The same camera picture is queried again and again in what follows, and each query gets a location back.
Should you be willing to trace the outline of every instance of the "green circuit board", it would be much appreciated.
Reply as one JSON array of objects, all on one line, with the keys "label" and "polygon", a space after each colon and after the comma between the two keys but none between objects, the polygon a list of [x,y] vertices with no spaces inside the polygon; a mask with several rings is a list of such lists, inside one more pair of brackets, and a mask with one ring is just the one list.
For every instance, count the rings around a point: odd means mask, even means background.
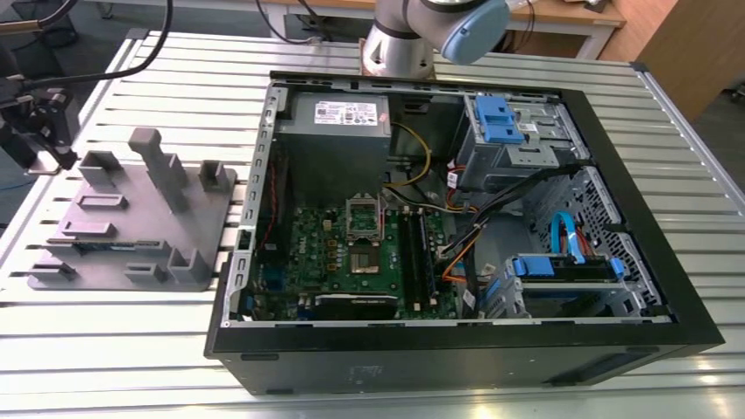
[{"label": "green circuit board", "polygon": [[[299,298],[324,293],[386,294],[399,299],[398,319],[452,319],[456,317],[455,290],[438,290],[438,302],[427,310],[406,306],[406,278],[402,271],[399,211],[383,216],[383,240],[348,243],[346,209],[296,208],[292,222],[290,263],[282,292],[268,294],[276,320],[303,319]],[[368,225],[374,230],[375,218]],[[443,219],[439,213],[427,216],[431,248],[444,243]]]}]

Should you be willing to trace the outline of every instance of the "desk leg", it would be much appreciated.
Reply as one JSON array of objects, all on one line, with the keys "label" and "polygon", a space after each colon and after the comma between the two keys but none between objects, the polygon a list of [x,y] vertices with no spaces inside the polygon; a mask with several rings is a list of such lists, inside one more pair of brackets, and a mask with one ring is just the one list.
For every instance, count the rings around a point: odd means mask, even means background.
[{"label": "desk leg", "polygon": [[578,54],[578,58],[598,59],[598,56],[602,55],[606,44],[608,44],[608,39],[611,39],[611,35],[614,34],[615,29],[615,26],[596,25],[594,27],[594,33],[590,37],[587,37],[587,40],[584,41],[583,48],[580,49],[580,53]]},{"label": "desk leg", "polygon": [[[267,12],[267,18],[270,18],[270,23],[275,30],[284,36],[288,36],[288,28],[284,23],[284,17],[288,14],[288,6],[283,4],[264,4],[264,11]],[[280,38],[272,32],[272,38]]]}]

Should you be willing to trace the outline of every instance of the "label sticker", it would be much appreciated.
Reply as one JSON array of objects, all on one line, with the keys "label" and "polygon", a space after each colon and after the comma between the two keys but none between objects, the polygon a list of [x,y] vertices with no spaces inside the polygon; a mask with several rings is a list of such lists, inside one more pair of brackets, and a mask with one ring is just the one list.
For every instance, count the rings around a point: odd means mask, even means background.
[{"label": "label sticker", "polygon": [[474,310],[474,305],[476,304],[476,297],[474,296],[474,294],[468,290],[464,291],[464,302],[468,304],[468,306]]},{"label": "label sticker", "polygon": [[451,172],[447,174],[447,186],[452,189],[458,188],[458,173]]},{"label": "label sticker", "polygon": [[378,125],[378,105],[375,103],[319,102],[316,104],[318,124]]},{"label": "label sticker", "polygon": [[520,129],[520,131],[531,131],[532,133],[536,133],[539,131],[539,127],[536,127],[536,124],[518,124],[518,128]]}]

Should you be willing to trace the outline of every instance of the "blue plastic tab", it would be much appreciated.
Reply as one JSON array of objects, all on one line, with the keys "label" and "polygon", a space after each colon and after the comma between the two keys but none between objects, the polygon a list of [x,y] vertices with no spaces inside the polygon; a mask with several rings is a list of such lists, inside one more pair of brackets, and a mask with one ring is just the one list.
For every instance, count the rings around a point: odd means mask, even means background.
[{"label": "blue plastic tab", "polygon": [[512,267],[515,268],[515,274],[519,277],[526,276],[526,273],[528,271],[526,270],[526,263],[523,262],[523,259],[520,259],[520,258],[512,259]]},{"label": "blue plastic tab", "polygon": [[612,258],[611,267],[616,273],[616,278],[623,279],[627,276],[627,265],[624,264],[624,261],[619,258]]},{"label": "blue plastic tab", "polygon": [[487,292],[484,293],[483,301],[487,301],[490,297],[498,292],[498,290],[500,289],[500,283],[500,279],[495,278],[495,280],[490,284],[490,288],[487,288]]},{"label": "blue plastic tab", "polygon": [[504,98],[476,97],[476,113],[484,130],[484,141],[502,144],[522,144],[526,135],[515,127],[515,112]]},{"label": "blue plastic tab", "polygon": [[548,256],[524,256],[523,263],[528,274],[536,277],[554,277],[555,267],[551,264]]}]

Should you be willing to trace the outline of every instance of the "aluminum slotted table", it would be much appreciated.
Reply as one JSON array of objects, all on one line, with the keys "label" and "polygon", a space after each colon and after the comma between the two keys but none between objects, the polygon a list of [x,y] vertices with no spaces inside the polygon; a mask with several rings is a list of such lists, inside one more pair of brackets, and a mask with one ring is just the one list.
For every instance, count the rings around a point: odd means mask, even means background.
[{"label": "aluminum slotted table", "polygon": [[[137,65],[159,33],[127,39],[109,71]],[[271,70],[359,73],[358,45],[173,34],[151,68],[102,82],[81,114],[77,149],[127,147],[158,127],[185,164],[217,159],[248,176]],[[491,55],[442,79],[582,89],[691,275],[727,344],[658,362],[592,388],[252,397],[203,357],[215,287],[199,293],[39,292],[30,269],[81,175],[42,178],[0,239],[0,416],[734,418],[745,411],[745,199],[654,78],[623,63]],[[246,182],[223,246],[235,242]],[[227,251],[218,261],[227,258]]]}]

